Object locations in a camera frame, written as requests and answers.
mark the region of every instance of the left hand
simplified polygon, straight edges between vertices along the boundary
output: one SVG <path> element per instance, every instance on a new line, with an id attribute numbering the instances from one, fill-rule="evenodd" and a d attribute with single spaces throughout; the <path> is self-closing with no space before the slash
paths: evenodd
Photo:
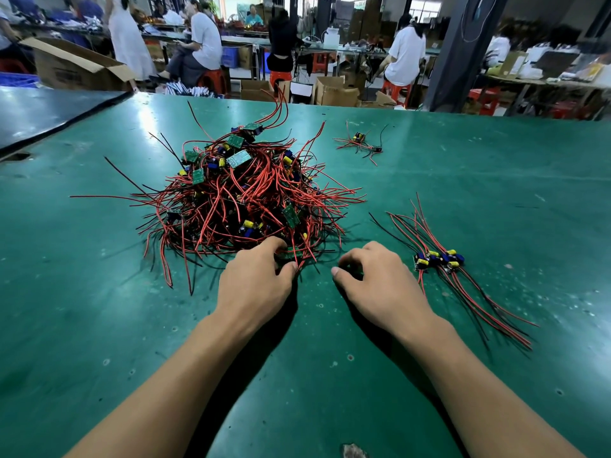
<path id="1" fill-rule="evenodd" d="M 246 337 L 278 313 L 291 292 L 297 264 L 287 263 L 276 275 L 274 253 L 285 247 L 280 238 L 265 238 L 258 246 L 239 251 L 221 274 L 214 313 Z"/>

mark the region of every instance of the teal shirt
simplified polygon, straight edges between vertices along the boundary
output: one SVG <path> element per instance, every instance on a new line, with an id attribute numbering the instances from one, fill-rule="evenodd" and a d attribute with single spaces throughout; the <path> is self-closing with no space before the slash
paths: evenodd
<path id="1" fill-rule="evenodd" d="M 248 16 L 246 16 L 246 25 L 255 25 L 255 24 L 262 24 L 263 25 L 263 19 L 261 19 L 261 16 L 259 16 L 258 14 L 255 14 L 254 16 L 250 13 L 248 13 Z"/>

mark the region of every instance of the right hand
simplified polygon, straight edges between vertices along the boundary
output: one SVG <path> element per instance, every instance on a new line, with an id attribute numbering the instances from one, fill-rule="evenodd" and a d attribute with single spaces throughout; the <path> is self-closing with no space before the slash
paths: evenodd
<path id="1" fill-rule="evenodd" d="M 426 301 L 415 277 L 399 255 L 371 241 L 355 248 L 339 260 L 340 267 L 362 267 L 363 280 L 346 270 L 333 267 L 333 279 L 348 299 L 372 323 L 407 343 L 426 338 L 441 320 Z"/>

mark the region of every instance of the gray pants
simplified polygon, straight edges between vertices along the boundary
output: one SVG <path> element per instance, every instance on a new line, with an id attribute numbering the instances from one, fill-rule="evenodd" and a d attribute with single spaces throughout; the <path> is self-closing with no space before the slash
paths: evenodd
<path id="1" fill-rule="evenodd" d="M 193 57 L 193 50 L 178 46 L 165 70 L 171 76 L 179 77 L 184 86 L 191 88 L 197 84 L 199 77 L 208 69 Z"/>

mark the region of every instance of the hand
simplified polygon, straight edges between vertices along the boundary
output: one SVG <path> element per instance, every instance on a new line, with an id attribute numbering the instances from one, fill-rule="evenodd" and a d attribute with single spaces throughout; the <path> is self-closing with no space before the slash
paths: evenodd
<path id="1" fill-rule="evenodd" d="M 369 321 L 402 342 L 415 343 L 426 338 L 431 326 L 440 320 L 399 255 L 380 243 L 371 241 L 362 249 L 352 249 L 340 258 L 339 265 L 362 268 L 362 281 L 338 267 L 333 267 L 331 273 Z"/>
<path id="2" fill-rule="evenodd" d="M 296 263 L 287 263 L 276 275 L 274 252 L 285 247 L 280 238 L 265 238 L 258 246 L 239 251 L 221 274 L 214 313 L 247 337 L 278 313 L 291 292 Z"/>

